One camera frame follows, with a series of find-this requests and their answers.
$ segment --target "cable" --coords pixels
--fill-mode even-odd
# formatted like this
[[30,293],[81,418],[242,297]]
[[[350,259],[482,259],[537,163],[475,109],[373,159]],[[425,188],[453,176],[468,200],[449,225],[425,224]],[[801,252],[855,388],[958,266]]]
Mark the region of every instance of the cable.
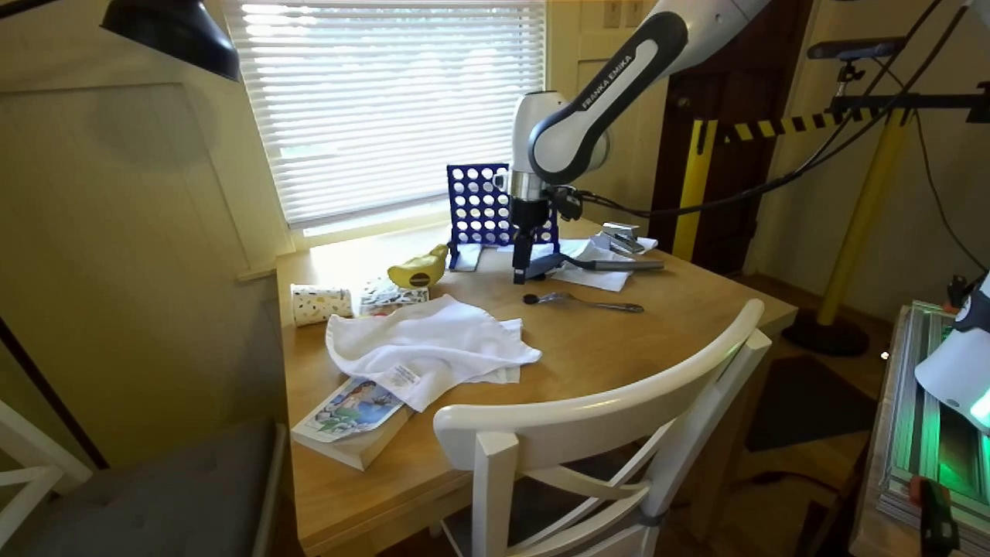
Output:
[[911,48],[914,35],[932,20],[932,12],[938,11],[941,0],[932,0],[928,11],[914,22],[905,48],[881,66],[881,72],[873,78],[873,83],[861,93],[857,105],[851,111],[845,111],[845,118],[839,120],[839,126],[830,133],[830,140],[805,162],[797,163],[795,170],[769,180],[769,184],[760,184],[760,186],[753,186],[753,188],[744,188],[735,196],[726,196],[726,198],[714,198],[714,200],[704,200],[704,205],[691,205],[691,209],[667,209],[667,210],[635,210],[635,209],[624,209],[613,198],[602,198],[602,196],[594,196],[594,191],[571,191],[580,200],[590,200],[590,205],[600,205],[600,209],[613,209],[613,210],[623,210],[623,215],[630,215],[630,216],[641,216],[641,221],[670,221],[670,216],[685,216],[685,215],[703,215],[703,210],[717,210],[717,209],[726,209],[726,205],[741,205],[745,198],[756,198],[756,196],[766,196],[774,188],[784,188],[795,180],[801,180],[805,173],[824,166],[827,162],[832,162],[839,151],[845,151],[849,147],[855,147],[861,137],[865,137],[865,129],[873,129],[881,116],[889,116],[900,100],[906,100],[906,93],[916,87],[916,80],[928,72],[928,66],[941,57],[941,50],[947,48],[947,42],[954,38],[954,30],[958,29],[963,16],[970,12],[970,6],[958,6],[954,22],[943,29],[943,35],[938,38],[938,45],[932,48],[932,53],[925,57],[925,62],[916,69],[916,75],[900,87],[896,97],[892,97],[881,109],[878,109],[878,118],[865,120],[855,137],[849,137],[842,147],[836,147],[832,151],[827,151],[839,133],[849,126],[851,116],[868,100],[868,93],[875,91],[875,83],[892,75],[892,66],[896,62],[896,57]]
[[[760,472],[760,475],[733,479],[726,490],[735,492],[735,490],[753,490],[753,486],[774,486],[784,479],[797,479],[797,484],[818,486],[818,490],[836,497],[839,501],[845,501],[842,486],[832,486],[832,484],[810,477],[810,475],[801,475],[801,472]],[[685,510],[691,504],[692,504],[691,498],[676,498],[670,510]]]
[[923,123],[923,111],[916,111],[916,129],[918,129],[918,147],[923,147],[923,166],[925,166],[925,184],[938,210],[941,225],[947,228],[947,237],[955,241],[955,247],[980,270],[987,273],[987,263],[980,258],[973,253],[973,247],[958,240],[958,232],[954,228],[947,209],[941,200],[941,191],[934,186],[934,173],[932,173],[932,156],[928,156],[928,140],[925,140],[925,123]]
[[878,66],[881,75],[889,75],[905,91],[905,80],[892,69],[885,69],[881,58],[873,57],[873,62]]

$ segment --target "wall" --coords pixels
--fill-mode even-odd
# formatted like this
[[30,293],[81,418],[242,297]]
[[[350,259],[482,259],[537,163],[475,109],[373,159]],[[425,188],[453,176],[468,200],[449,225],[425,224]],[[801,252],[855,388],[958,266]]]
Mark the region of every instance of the wall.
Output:
[[287,232],[246,91],[102,30],[102,12],[0,22],[0,315],[131,465],[274,416]]
[[[808,48],[821,42],[900,38],[925,6],[925,0],[818,0]],[[955,6],[943,2],[914,42],[895,66],[900,80],[928,57]],[[916,93],[977,93],[977,80],[990,78],[987,53],[990,29],[970,16]],[[836,91],[836,75],[839,62],[805,58],[795,75],[789,116],[824,111]],[[955,232],[974,253],[990,259],[985,225],[990,209],[990,166],[985,163],[990,126],[965,123],[965,111],[923,111],[923,129],[928,137],[932,173]],[[797,166],[824,137],[779,140],[774,176]],[[750,252],[750,273],[824,293],[875,147],[878,126],[827,166],[766,196],[760,228]],[[970,263],[938,221],[923,162],[923,142],[911,126],[885,205],[845,293],[849,307],[878,318],[895,318],[896,307],[911,302],[943,302],[943,286],[955,273],[977,276],[977,266]]]

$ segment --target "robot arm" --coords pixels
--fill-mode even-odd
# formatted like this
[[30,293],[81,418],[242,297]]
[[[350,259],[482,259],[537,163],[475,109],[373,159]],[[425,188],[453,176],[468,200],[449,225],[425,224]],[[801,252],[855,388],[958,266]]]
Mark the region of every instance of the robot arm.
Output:
[[580,100],[535,123],[525,151],[533,173],[551,186],[580,180],[590,166],[590,151],[605,126],[657,78],[704,62],[735,38],[763,2],[766,0],[660,0]]
[[629,45],[600,75],[562,101],[551,91],[522,97],[513,123],[513,170],[508,176],[513,241],[513,281],[530,279],[533,228],[549,221],[549,205],[562,216],[580,209],[560,200],[560,186],[588,173],[602,159],[609,123],[663,75],[704,62],[733,42],[766,0],[657,0]]

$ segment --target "crumpled white towel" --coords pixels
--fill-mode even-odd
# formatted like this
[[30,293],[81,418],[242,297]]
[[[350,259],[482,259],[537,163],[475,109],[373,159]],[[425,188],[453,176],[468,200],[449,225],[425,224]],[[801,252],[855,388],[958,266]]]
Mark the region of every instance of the crumpled white towel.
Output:
[[542,355],[487,311],[456,297],[401,307],[390,315],[330,315],[324,340],[339,372],[370,378],[416,411],[456,384]]

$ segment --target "banana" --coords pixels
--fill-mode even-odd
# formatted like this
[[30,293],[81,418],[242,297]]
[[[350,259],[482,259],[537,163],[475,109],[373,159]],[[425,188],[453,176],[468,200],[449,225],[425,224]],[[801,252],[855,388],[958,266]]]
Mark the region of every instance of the banana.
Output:
[[395,287],[432,287],[445,273],[445,253],[449,247],[436,244],[430,253],[390,266],[388,276]]

